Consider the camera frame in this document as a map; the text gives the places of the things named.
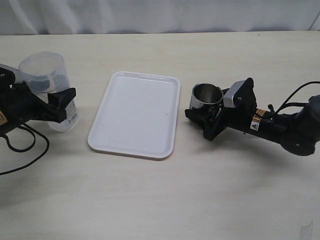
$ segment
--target stainless steel cup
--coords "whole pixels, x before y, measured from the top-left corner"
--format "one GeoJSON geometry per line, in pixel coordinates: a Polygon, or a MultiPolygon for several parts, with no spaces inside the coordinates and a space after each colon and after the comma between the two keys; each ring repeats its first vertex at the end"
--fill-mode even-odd
{"type": "Polygon", "coordinates": [[[192,89],[189,109],[213,107],[219,104],[224,97],[220,87],[212,83],[198,83],[192,89]]]}

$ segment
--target transparent cup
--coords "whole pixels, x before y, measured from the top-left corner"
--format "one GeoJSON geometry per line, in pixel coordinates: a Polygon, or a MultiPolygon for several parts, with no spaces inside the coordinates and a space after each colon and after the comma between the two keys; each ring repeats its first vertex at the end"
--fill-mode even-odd
{"type": "MultiPolygon", "coordinates": [[[[70,88],[64,58],[48,51],[37,52],[19,65],[22,78],[30,90],[44,102],[48,103],[47,94],[58,93],[70,88]]],[[[75,101],[66,107],[66,120],[61,123],[48,122],[50,128],[66,132],[71,130],[79,120],[75,101]]]]}

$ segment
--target yellow warning sticker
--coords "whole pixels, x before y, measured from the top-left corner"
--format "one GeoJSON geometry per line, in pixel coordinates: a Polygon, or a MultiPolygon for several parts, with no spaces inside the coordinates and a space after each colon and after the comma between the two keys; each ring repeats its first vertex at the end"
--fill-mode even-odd
{"type": "Polygon", "coordinates": [[[2,113],[2,111],[0,111],[0,126],[7,123],[8,120],[6,118],[6,116],[2,113]]]}
{"type": "MultiPolygon", "coordinates": [[[[262,117],[265,114],[265,112],[266,112],[265,110],[257,109],[255,113],[262,117]]],[[[259,117],[259,116],[253,115],[250,129],[255,130],[255,131],[259,130],[259,125],[261,122],[261,117],[259,117]]]]}

